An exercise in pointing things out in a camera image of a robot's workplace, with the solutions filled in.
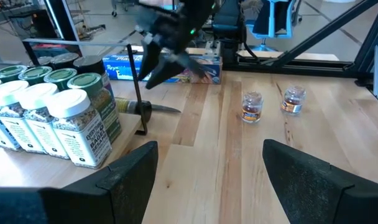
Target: office chair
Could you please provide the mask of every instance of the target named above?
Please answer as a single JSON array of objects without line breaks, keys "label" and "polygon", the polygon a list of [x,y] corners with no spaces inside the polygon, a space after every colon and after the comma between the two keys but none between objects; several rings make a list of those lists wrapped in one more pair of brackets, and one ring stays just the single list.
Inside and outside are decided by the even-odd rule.
[{"label": "office chair", "polygon": [[289,39],[293,37],[292,28],[302,21],[302,16],[299,15],[300,5],[302,0],[292,0],[287,8],[286,16],[286,26],[285,33],[278,33],[279,30],[275,30],[275,5],[277,2],[288,2],[288,0],[268,0],[270,2],[269,9],[269,29],[268,34],[257,34],[253,33],[254,26],[256,24],[255,20],[246,21],[246,27],[249,28],[251,33],[256,39],[262,39],[260,46],[253,48],[256,51],[276,51],[275,49],[266,46],[266,39],[268,38],[278,38],[278,39]]}]

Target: cardboard box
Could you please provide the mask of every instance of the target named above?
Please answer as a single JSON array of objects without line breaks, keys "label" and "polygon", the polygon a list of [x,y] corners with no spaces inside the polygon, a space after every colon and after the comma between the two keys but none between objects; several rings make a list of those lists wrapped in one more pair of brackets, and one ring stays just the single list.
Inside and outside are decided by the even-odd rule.
[{"label": "cardboard box", "polygon": [[[193,55],[199,63],[205,65],[206,77],[200,79],[194,75],[192,71],[186,69],[181,74],[166,80],[167,83],[207,83],[207,84],[220,84],[222,74],[222,58]],[[137,73],[141,68],[142,55],[134,55],[135,67]],[[129,65],[128,55],[108,55],[103,58],[103,63],[106,72],[111,80],[132,80],[131,67]]]}]

